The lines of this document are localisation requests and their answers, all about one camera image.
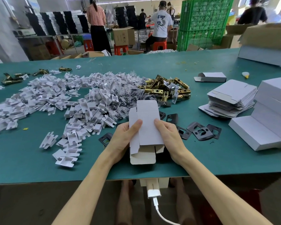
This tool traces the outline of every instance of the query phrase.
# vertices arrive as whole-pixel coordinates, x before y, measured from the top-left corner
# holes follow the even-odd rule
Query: hand
[[[189,151],[184,146],[176,125],[161,121],[157,118],[154,120],[154,124],[160,131],[163,142],[165,143],[165,147],[168,149],[172,159],[175,163],[180,165],[180,160],[184,153]]]
[[[139,119],[131,126],[131,128],[129,128],[129,122],[118,125],[109,144],[104,150],[112,159],[113,164],[119,162],[123,157],[130,140],[138,132],[142,124],[143,121]]]

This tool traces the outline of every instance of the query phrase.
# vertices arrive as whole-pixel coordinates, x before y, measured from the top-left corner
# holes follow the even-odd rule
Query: black t-shirt
[[[147,15],[144,12],[140,13],[140,19],[145,19],[147,17]]]
[[[265,22],[267,19],[268,17],[263,7],[251,7],[244,11],[237,23],[257,25],[260,20]]]

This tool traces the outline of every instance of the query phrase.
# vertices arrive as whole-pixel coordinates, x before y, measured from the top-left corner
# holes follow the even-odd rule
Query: stacked green crate
[[[186,0],[182,2],[178,51],[189,44],[203,49],[220,45],[233,0]]]

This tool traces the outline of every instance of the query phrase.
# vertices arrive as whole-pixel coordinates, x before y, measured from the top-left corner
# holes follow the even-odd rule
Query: bare leg
[[[121,193],[116,207],[116,225],[132,225],[132,207],[129,192],[133,188],[131,180],[123,180]]]
[[[176,210],[179,224],[196,225],[194,208],[185,192],[182,178],[171,178],[170,182],[175,186],[177,191]]]

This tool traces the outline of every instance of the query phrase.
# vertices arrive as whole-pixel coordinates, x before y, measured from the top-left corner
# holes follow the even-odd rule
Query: green table
[[[186,128],[191,122],[203,125],[213,124],[222,128],[218,140],[198,141],[194,135],[183,140],[186,147],[215,175],[271,173],[281,172],[281,149],[265,151],[252,150],[229,126],[229,120],[213,118],[198,109],[208,102],[207,93],[220,83],[195,82],[193,77],[200,72],[223,72],[227,79],[235,79],[258,86],[262,80],[281,77],[281,68],[254,61],[237,58],[239,49],[204,50],[195,52],[159,53],[151,55],[128,55],[97,57],[87,63],[87,59],[46,60],[21,63],[0,64],[0,81],[3,73],[29,72],[39,68],[57,70],[58,67],[70,67],[77,75],[90,75],[93,72],[135,71],[140,76],[154,78],[160,74],[166,78],[178,77],[190,85],[191,98],[176,103],[171,107],[160,108],[167,114],[178,113],[177,125]],[[187,64],[176,64],[185,61]],[[242,72],[250,72],[245,80]],[[17,93],[28,82],[7,86],[0,90],[0,102]],[[88,93],[88,88],[79,90],[81,97]],[[18,128],[0,132],[0,184],[30,183],[45,181],[82,180],[103,150],[99,137],[115,128],[105,128],[101,134],[91,135],[82,142],[82,153],[71,169],[55,165],[52,154],[59,149],[56,145],[48,150],[39,146],[48,132],[61,136],[65,124],[64,112],[56,110],[54,115],[47,112],[35,112],[19,120]],[[176,165],[169,153],[156,155],[156,164],[131,165],[129,155],[112,167],[108,179],[174,177],[186,176],[185,170]]]

